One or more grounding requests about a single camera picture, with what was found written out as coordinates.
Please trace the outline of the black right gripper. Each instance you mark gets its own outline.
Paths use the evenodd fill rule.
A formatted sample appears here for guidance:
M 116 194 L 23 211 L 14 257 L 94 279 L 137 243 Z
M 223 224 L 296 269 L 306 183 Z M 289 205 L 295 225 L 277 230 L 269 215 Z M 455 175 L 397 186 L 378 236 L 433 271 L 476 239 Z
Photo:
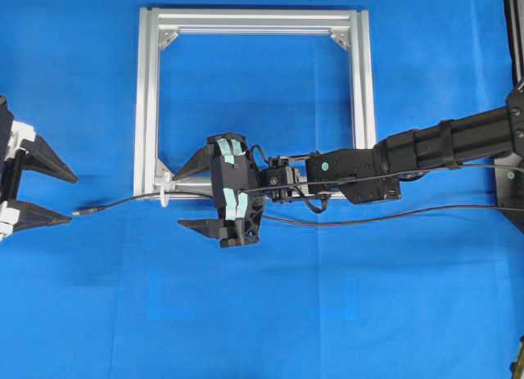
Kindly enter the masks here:
M 209 238 L 223 248 L 255 244 L 259 239 L 264 198 L 250 194 L 260 186 L 258 167 L 241 134 L 223 133 L 207 138 L 172 180 L 178 181 L 210 168 L 217 219 L 180 219 L 178 224 Z

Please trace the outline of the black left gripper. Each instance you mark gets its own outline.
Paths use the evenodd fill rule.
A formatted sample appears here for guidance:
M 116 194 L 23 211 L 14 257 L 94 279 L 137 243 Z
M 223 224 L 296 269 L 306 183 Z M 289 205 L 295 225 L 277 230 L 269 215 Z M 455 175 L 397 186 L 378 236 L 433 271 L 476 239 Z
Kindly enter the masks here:
M 32 125 L 14 120 L 1 95 L 1 240 L 14 232 L 57 226 L 72 218 L 16 199 L 22 169 L 77 183 L 75 173 L 36 135 Z

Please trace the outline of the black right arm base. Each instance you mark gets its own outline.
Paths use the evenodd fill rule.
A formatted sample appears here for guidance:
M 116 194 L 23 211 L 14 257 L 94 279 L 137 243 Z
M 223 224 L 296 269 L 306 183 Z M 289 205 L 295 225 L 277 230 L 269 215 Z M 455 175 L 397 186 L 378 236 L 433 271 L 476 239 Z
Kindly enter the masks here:
M 504 0 L 513 90 L 507 97 L 511 139 L 515 148 L 495 158 L 497 204 L 519 231 L 523 230 L 523 0 Z

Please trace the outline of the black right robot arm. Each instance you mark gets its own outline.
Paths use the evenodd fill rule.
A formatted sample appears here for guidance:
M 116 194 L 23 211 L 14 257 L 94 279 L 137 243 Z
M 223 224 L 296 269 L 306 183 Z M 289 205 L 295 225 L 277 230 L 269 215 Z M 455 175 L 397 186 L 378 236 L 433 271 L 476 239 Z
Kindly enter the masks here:
M 180 225 L 217 239 L 222 247 L 259 240 L 266 199 L 321 201 L 322 213 L 335 192 L 353 204 L 400 198 L 400 183 L 433 170 L 461 169 L 473 160 L 523 154 L 523 91 L 512 90 L 504 107 L 460 120 L 410 130 L 383 139 L 371 149 L 340 149 L 303 156 L 277 156 L 261 169 L 241 134 L 211 136 L 174 175 L 178 181 L 210 171 L 217 219 L 182 220 Z

